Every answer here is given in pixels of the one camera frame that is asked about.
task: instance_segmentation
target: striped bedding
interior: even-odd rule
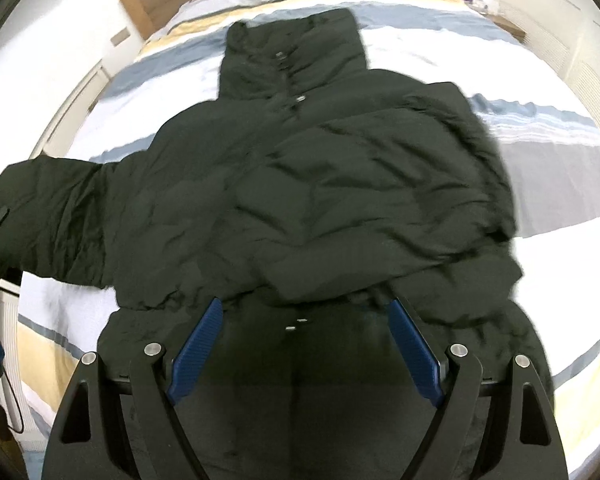
[[[120,160],[179,111],[215,99],[233,22],[333,7],[354,13],[370,68],[453,81],[498,140],[518,214],[515,300],[546,349],[571,478],[586,478],[600,455],[600,131],[548,65],[461,0],[193,0],[116,76],[68,157]],[[112,289],[24,276],[20,368],[43,431],[117,308]]]

